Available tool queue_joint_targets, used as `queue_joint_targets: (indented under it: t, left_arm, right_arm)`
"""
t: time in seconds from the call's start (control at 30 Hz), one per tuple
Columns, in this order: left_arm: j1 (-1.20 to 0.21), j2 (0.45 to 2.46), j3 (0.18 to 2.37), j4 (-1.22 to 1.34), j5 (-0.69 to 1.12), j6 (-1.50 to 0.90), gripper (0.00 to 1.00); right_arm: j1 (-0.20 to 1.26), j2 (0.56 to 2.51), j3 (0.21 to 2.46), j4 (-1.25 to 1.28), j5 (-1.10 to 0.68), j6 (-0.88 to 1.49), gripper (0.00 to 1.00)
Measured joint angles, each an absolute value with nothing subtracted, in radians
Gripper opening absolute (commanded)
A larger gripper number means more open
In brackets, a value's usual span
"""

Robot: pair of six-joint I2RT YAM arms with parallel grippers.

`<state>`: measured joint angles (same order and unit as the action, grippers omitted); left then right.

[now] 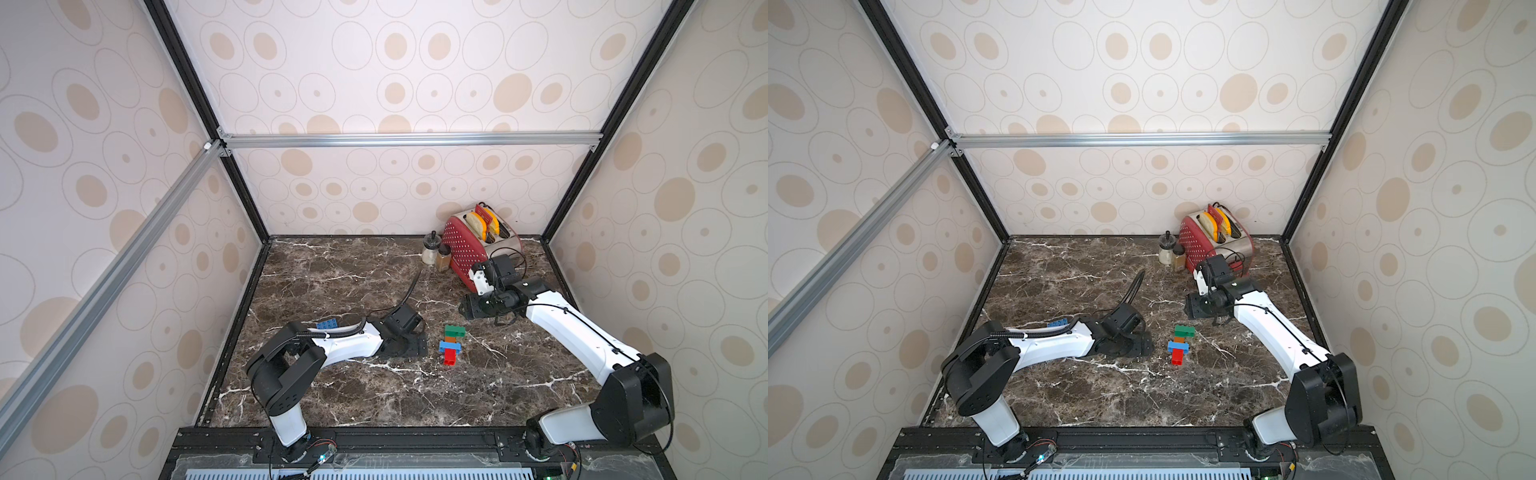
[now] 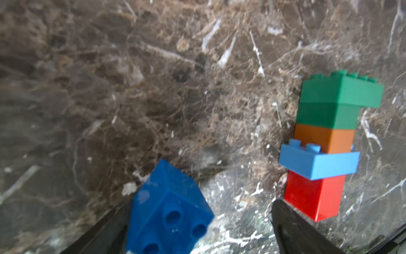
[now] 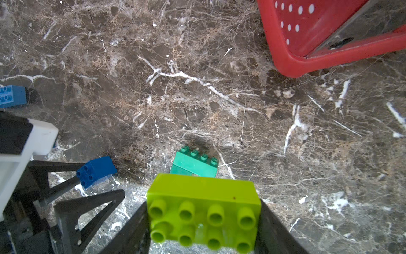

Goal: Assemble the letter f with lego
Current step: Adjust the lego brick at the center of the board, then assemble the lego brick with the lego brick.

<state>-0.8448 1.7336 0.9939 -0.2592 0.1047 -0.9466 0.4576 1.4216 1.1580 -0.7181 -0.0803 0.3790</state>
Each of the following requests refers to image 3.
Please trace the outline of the light blue 2x4 lego brick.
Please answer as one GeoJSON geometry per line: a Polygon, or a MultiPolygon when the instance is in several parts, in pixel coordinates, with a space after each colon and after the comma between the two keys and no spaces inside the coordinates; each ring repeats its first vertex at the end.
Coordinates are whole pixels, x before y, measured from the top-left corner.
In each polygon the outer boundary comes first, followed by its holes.
{"type": "Polygon", "coordinates": [[[1,109],[24,105],[27,103],[26,88],[22,86],[1,86],[0,96],[1,109]]]}

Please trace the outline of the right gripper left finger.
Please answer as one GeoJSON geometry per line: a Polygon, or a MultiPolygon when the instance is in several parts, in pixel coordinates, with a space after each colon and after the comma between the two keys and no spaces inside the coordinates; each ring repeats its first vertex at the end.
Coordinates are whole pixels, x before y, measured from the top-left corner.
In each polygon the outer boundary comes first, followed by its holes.
{"type": "Polygon", "coordinates": [[[100,254],[148,254],[150,244],[148,209],[143,203],[100,254]]]}

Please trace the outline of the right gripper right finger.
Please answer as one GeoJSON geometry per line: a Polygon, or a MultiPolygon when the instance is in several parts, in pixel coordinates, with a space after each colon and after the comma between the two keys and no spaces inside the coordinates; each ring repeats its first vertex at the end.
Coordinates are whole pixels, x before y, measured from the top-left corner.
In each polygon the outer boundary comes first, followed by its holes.
{"type": "Polygon", "coordinates": [[[263,200],[255,241],[256,254],[309,254],[263,200]]]}

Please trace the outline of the blue 2x2 lego brick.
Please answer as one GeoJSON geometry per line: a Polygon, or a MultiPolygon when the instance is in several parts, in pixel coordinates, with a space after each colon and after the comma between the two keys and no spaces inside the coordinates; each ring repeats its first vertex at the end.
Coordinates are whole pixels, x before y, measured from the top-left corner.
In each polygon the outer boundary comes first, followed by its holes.
{"type": "Polygon", "coordinates": [[[117,169],[109,156],[97,158],[85,163],[76,171],[80,185],[87,189],[100,179],[117,173],[117,169]]]}

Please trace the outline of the lime green 2x4 lego brick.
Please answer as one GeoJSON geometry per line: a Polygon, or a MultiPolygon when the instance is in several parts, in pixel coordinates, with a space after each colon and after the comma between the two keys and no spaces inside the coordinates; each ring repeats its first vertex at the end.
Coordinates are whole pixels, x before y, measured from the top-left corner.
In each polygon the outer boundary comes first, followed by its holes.
{"type": "Polygon", "coordinates": [[[261,201],[249,181],[159,174],[147,192],[150,237],[184,247],[254,249],[261,201]]]}

